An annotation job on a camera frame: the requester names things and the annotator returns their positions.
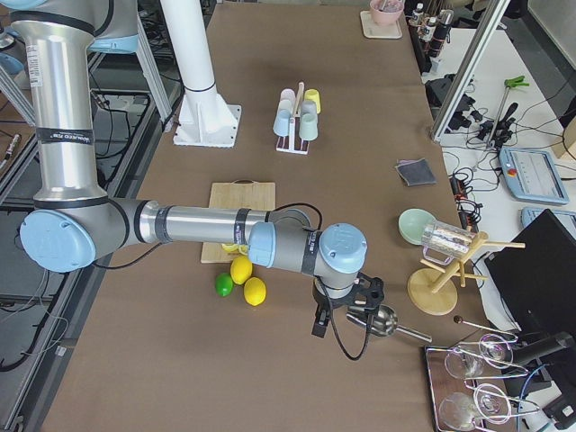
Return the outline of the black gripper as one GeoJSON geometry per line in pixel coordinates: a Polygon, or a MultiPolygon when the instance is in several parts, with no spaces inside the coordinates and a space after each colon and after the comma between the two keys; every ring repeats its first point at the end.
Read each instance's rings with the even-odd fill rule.
{"type": "Polygon", "coordinates": [[[384,282],[379,277],[358,273],[351,285],[337,290],[327,286],[320,277],[316,277],[312,292],[317,309],[311,334],[317,338],[324,338],[329,324],[330,309],[347,306],[354,311],[375,315],[384,300],[384,282]]]}

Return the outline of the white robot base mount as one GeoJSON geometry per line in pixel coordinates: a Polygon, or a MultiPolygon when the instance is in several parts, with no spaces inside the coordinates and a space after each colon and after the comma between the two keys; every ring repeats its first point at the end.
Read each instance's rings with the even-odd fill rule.
{"type": "Polygon", "coordinates": [[[200,3],[166,0],[161,6],[184,85],[174,143],[232,148],[241,107],[218,93],[200,3]]]}

